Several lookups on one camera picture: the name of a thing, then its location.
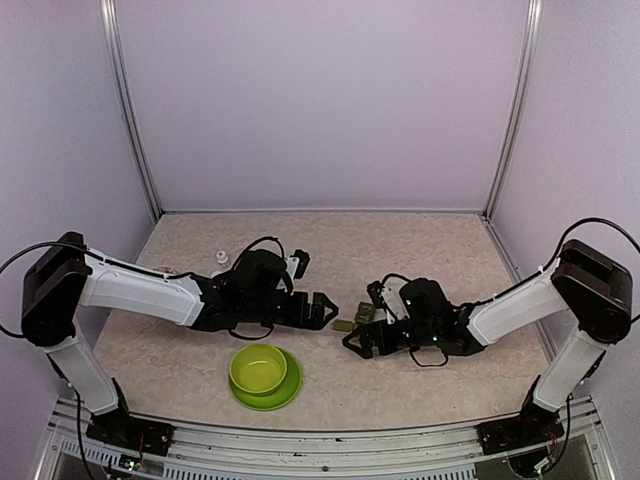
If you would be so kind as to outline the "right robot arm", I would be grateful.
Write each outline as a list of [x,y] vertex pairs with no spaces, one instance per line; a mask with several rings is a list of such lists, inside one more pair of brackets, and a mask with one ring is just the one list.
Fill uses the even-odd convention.
[[454,305],[440,284],[427,278],[404,279],[399,289],[376,281],[368,293],[385,319],[361,325],[342,340],[363,359],[421,347],[436,347],[445,358],[471,356],[531,323],[571,313],[576,320],[571,333],[511,423],[512,436],[523,444],[549,429],[574,388],[634,322],[630,271],[575,239],[536,273],[488,300]]

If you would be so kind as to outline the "white pill bottle with code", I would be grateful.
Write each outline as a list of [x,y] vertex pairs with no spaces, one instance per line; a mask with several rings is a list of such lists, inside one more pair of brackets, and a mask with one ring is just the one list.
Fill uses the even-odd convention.
[[227,267],[229,265],[229,257],[225,251],[218,251],[216,260],[220,266]]

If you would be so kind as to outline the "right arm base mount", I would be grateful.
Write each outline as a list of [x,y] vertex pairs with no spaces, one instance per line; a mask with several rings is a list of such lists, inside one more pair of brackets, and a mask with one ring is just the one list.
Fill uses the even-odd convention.
[[560,420],[550,423],[526,420],[519,416],[483,422],[476,427],[484,455],[516,450],[550,441],[565,434]]

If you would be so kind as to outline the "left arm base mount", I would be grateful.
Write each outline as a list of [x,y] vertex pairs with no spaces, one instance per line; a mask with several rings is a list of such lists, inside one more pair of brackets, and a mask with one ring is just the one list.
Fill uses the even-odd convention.
[[136,417],[109,421],[95,417],[87,427],[86,436],[108,445],[165,457],[174,431],[171,424]]

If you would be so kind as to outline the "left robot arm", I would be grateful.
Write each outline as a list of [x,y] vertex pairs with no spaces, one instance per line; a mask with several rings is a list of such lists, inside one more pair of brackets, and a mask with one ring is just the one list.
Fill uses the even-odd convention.
[[296,290],[309,262],[301,250],[286,257],[252,243],[228,270],[206,277],[114,259],[89,248],[77,232],[40,246],[45,254],[24,276],[22,335],[45,352],[121,445],[133,443],[140,424],[76,326],[78,308],[132,312],[203,332],[232,331],[244,322],[318,331],[335,315],[324,294]]

